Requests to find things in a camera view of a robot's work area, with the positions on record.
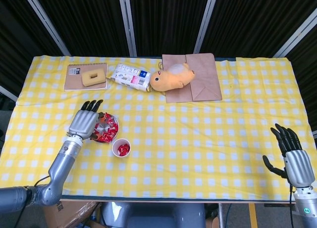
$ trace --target white cup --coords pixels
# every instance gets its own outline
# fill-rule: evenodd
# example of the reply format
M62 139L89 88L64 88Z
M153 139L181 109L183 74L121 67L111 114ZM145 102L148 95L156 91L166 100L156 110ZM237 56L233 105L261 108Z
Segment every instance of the white cup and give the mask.
M129 145L130 150L129 150L129 152L128 152L126 155L120 156L118 149L119 149L119 147L120 147L121 145L125 145L125 144L128 144L128 145ZM117 156L117 157L120 157L120 158L127 157L127 156L130 154L130 151L131 151L131 144L130 144L130 142L129 142L127 139L120 138L120 139L116 140L116 141L112 144L112 152L113 152L113 154L114 154L115 156Z

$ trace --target stuffed animal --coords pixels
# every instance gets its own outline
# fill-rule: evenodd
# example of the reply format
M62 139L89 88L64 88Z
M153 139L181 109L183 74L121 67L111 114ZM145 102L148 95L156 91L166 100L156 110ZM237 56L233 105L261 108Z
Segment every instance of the stuffed animal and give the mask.
M187 63L172 65L167 70L156 71L151 75L150 84L156 91L183 88L195 77Z

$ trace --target yellow sponge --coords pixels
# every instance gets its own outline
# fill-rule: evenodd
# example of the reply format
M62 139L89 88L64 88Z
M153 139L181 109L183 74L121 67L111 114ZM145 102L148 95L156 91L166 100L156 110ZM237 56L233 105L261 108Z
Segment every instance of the yellow sponge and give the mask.
M81 79L84 86L92 86L106 82L105 72L102 68L82 73Z

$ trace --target yellow checkered tablecloth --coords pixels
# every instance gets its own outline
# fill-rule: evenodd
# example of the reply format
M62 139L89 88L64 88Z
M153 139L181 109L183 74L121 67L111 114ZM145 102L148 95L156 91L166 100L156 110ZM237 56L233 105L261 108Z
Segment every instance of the yellow checkered tablecloth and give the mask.
M35 57L10 119L0 158L1 187L33 185L47 175L74 114L86 100L118 117L131 142L127 158L86 140L63 194L136 198L287 200L286 180L262 161L283 167L274 123L297 132L312 165L316 146L290 62L243 59L217 62L223 101L165 103L159 92L114 82L101 91L64 91L68 64L119 62L148 71L159 59Z

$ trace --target curtain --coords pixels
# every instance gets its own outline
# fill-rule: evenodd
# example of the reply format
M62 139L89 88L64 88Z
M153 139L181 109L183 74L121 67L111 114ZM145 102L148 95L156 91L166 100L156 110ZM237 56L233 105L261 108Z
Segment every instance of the curtain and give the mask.
M27 0L0 0L0 85L18 96L34 56L61 52Z
M201 52L272 57L317 8L317 0L217 0Z
M71 55L129 56L119 0L39 0Z
M317 26L315 26L286 56L306 107L312 131L317 130Z
M130 0L138 56L193 53L207 0Z

